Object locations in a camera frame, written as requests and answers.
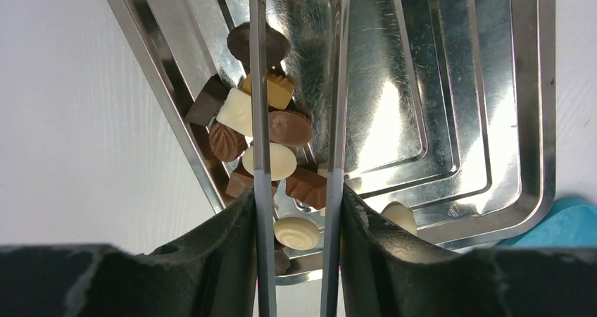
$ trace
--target chocolate bonbon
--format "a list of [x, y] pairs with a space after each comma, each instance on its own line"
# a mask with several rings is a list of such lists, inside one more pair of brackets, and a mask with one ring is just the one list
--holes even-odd
[[392, 221], [398, 227], [417, 235], [417, 222], [415, 214], [402, 203], [392, 202], [383, 211], [382, 216]]
[[277, 220], [274, 224], [274, 235], [280, 243], [295, 250], [313, 249], [320, 239], [317, 226], [298, 217]]
[[[243, 157], [242, 163], [245, 169], [253, 175], [254, 165], [253, 147], [249, 147]], [[289, 177], [296, 170], [296, 156], [292, 150], [277, 143], [270, 143], [270, 169], [272, 181], [279, 181]]]
[[188, 123], [205, 127], [224, 105], [229, 89], [223, 85], [217, 75], [209, 78], [199, 92], [197, 100], [184, 117]]
[[222, 123], [215, 122], [209, 130], [211, 151], [222, 162], [232, 162], [246, 149], [244, 136]]
[[290, 268], [290, 259], [283, 250], [282, 244], [275, 241], [274, 244], [274, 264], [276, 276], [284, 275], [288, 268]]
[[[294, 93], [294, 85], [288, 81], [287, 78], [282, 76], [276, 76], [271, 73], [265, 75], [268, 81], [268, 103], [270, 106], [276, 109], [286, 109], [292, 94]], [[253, 78], [249, 73], [242, 85], [242, 91], [252, 95], [251, 81]]]
[[322, 209], [325, 207], [326, 185], [327, 178], [299, 166], [286, 179], [286, 195]]
[[327, 162], [322, 162], [318, 164], [318, 175], [323, 176], [324, 178], [327, 178], [327, 169], [329, 168], [329, 165], [327, 164]]
[[[228, 187], [226, 187], [226, 194], [237, 198], [246, 190], [246, 188], [252, 186], [254, 182], [255, 180], [253, 179], [253, 176], [239, 163], [239, 166], [230, 174]], [[274, 196], [276, 191], [277, 183], [272, 182], [272, 196]]]
[[[230, 31], [227, 38], [227, 45], [230, 53], [249, 67], [249, 24], [244, 23]], [[265, 26], [265, 65], [267, 67], [277, 66], [284, 59], [290, 42], [282, 33], [274, 30], [269, 25]]]
[[251, 97], [239, 89], [232, 88], [215, 119], [242, 135], [253, 137], [252, 114]]
[[313, 138], [313, 129], [307, 116], [297, 111], [270, 113], [270, 139], [288, 147], [302, 147]]

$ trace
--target metal tray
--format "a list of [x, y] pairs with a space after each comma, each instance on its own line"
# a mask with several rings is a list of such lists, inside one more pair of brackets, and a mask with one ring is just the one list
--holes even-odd
[[[292, 50], [282, 68], [328, 156], [334, 0], [268, 0]], [[209, 154], [207, 129], [182, 118], [207, 79], [245, 76], [226, 36], [249, 0], [108, 0], [215, 212], [235, 163]], [[418, 235], [448, 249], [518, 235], [555, 191], [555, 0], [351, 0], [346, 184], [374, 210], [411, 208]], [[284, 195], [276, 216], [324, 218]], [[290, 285], [321, 278], [322, 241], [287, 250]]]

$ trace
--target vertical metal rod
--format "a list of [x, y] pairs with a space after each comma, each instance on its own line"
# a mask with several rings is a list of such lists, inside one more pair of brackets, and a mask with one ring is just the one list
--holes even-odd
[[346, 146], [346, 111], [348, 101], [348, 15], [350, 0], [336, 4], [336, 58], [332, 127], [327, 171], [325, 236], [323, 247], [323, 279], [321, 316], [335, 317], [338, 307], [338, 272], [340, 258], [340, 209], [344, 188], [344, 154]]
[[274, 223], [268, 92], [265, 83], [265, 0], [249, 0], [251, 47], [251, 108], [255, 157], [255, 202], [257, 207], [257, 280], [259, 316], [276, 316], [276, 276], [274, 265]]

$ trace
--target dark chocolate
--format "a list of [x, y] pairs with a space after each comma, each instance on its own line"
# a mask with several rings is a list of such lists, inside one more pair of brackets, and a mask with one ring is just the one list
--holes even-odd
[[[228, 187], [226, 188], [226, 194], [237, 198], [240, 196], [248, 187], [253, 185], [253, 176], [239, 163], [239, 166], [234, 169], [230, 174], [230, 180], [228, 181]], [[277, 183], [272, 182], [272, 197], [277, 191]]]
[[[230, 53], [241, 61], [243, 65], [249, 67], [249, 24], [244, 23], [228, 34], [228, 49]], [[265, 65], [273, 67], [279, 65], [284, 60], [288, 50], [290, 49], [290, 42], [282, 33], [271, 28], [269, 25], [265, 26]]]
[[287, 147], [302, 147], [313, 138], [307, 116], [297, 111], [270, 113], [270, 140]]
[[244, 136], [222, 123], [215, 122], [209, 130], [211, 151], [222, 162], [232, 162], [247, 148]]
[[210, 77], [184, 120], [201, 127], [207, 126], [224, 105], [229, 91], [230, 89], [223, 85], [219, 76]]
[[286, 195], [320, 210], [325, 207], [326, 184], [326, 178], [299, 166], [286, 179]]
[[290, 259], [278, 241], [275, 241], [274, 244], [274, 264], [276, 276], [284, 275], [288, 268], [290, 268]]

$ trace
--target milk chocolate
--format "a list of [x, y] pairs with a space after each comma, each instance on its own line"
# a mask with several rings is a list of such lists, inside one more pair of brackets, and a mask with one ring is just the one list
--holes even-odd
[[232, 162], [247, 148], [244, 136], [233, 129], [215, 122], [209, 130], [211, 151], [222, 162]]
[[[230, 174], [226, 194], [237, 198], [246, 190], [246, 188], [252, 186], [253, 182], [253, 176], [245, 170], [241, 163], [239, 163], [239, 166]], [[277, 183], [272, 182], [272, 197], [275, 195], [277, 188]]]
[[[227, 44], [230, 53], [249, 67], [249, 23], [244, 23], [228, 34]], [[290, 42], [282, 33], [274, 30], [269, 25], [265, 26], [265, 65], [277, 66], [288, 53]]]
[[327, 179], [303, 167], [296, 167], [286, 179], [286, 195], [319, 210], [325, 207]]
[[313, 129], [307, 116], [298, 111], [270, 113], [270, 139], [288, 147], [302, 147], [313, 138]]
[[[270, 106], [276, 109], [286, 109], [290, 100], [292, 100], [292, 94], [294, 93], [294, 85], [283, 76], [276, 76], [271, 73], [265, 74], [268, 81], [268, 103]], [[242, 91], [252, 95], [253, 88], [251, 87], [251, 81], [253, 78], [249, 73], [244, 79], [242, 85]]]
[[223, 85], [219, 76], [210, 77], [184, 120], [201, 127], [207, 126], [224, 105], [228, 92], [228, 88]]

